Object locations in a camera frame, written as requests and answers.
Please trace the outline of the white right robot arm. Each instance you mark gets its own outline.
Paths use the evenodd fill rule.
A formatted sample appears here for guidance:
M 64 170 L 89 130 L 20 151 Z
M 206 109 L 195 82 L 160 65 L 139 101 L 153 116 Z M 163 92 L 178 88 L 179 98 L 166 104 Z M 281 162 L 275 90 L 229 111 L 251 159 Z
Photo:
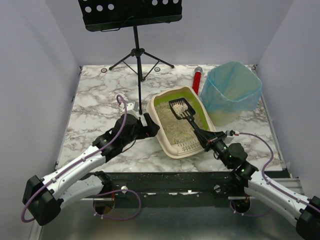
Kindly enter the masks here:
M 212 150 L 215 157 L 231 170 L 233 181 L 252 196 L 282 215 L 295 226 L 304 240 L 320 238 L 320 199 L 296 193 L 265 174 L 264 170 L 247 161 L 247 153 L 240 143 L 226 145 L 224 132 L 196 128 L 194 133 L 202 148 Z

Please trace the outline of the grey litter clump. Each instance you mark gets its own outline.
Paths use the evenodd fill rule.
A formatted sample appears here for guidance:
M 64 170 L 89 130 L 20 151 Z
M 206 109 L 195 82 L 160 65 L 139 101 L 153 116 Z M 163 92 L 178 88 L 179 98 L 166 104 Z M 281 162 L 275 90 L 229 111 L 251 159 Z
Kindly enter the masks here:
M 188 110 L 188 105 L 185 103 L 184 104 L 176 103 L 172 106 L 172 108 L 177 115 L 181 115 L 182 113 Z

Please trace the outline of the red microphone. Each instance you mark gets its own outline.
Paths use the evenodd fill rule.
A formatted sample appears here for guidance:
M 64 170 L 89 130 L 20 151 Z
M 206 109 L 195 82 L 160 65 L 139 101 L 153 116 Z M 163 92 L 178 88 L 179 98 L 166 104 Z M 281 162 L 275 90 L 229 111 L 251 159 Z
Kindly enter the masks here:
M 203 69 L 200 66 L 197 66 L 194 69 L 194 77 L 193 77 L 193 82 L 192 82 L 192 89 L 197 95 L 199 93 L 199 87 L 200 87 L 202 73 L 203 73 Z

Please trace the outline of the black litter scoop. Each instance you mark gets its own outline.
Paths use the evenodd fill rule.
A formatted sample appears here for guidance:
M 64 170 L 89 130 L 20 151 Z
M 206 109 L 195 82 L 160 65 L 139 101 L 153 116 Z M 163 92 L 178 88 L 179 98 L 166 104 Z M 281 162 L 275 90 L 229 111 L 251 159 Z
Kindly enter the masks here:
M 170 100 L 168 103 L 171 112 L 177 120 L 188 121 L 188 123 L 192 126 L 195 132 L 200 133 L 201 131 L 204 131 L 196 124 L 194 117 L 196 112 L 184 97 Z

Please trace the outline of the beige green litter box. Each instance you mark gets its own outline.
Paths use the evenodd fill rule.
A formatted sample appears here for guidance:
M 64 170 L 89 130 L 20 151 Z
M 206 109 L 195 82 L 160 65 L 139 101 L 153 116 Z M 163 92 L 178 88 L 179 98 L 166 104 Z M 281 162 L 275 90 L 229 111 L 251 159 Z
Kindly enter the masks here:
M 156 123 L 160 127 L 159 131 L 157 132 L 156 138 L 163 151 L 167 156 L 173 159 L 190 157 L 203 151 L 202 146 L 195 136 L 190 140 L 171 145 L 165 134 L 155 107 L 163 102 L 168 103 L 170 100 L 175 100 L 178 98 L 185 98 L 190 104 L 192 104 L 195 112 L 199 114 L 199 118 L 206 131 L 214 132 L 216 130 L 204 105 L 191 87 L 174 87 L 167 89 L 161 93 L 155 94 L 147 104 L 146 112 L 150 115 L 154 123 Z

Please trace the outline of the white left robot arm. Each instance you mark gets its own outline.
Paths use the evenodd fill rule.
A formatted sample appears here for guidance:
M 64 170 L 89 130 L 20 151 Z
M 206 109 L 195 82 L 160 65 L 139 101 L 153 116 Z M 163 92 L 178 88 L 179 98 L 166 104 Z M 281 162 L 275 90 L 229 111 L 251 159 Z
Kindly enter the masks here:
M 108 179 L 102 173 L 95 173 L 87 179 L 84 176 L 120 155 L 128 144 L 157 135 L 160 126 L 148 113 L 143 116 L 146 125 L 132 114 L 123 114 L 113 128 L 98 136 L 76 159 L 42 178 L 36 175 L 29 178 L 22 198 L 21 220 L 28 222 L 24 215 L 29 211 L 31 221 L 44 226 L 72 202 L 100 195 Z

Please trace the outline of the bin with blue bag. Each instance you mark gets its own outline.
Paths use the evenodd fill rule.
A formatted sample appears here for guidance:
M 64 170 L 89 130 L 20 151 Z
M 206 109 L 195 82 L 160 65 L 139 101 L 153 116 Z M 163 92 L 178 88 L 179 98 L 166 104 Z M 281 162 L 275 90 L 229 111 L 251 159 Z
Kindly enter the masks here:
M 230 61 L 207 73 L 200 100 L 213 125 L 222 127 L 257 107 L 262 86 L 248 66 Z

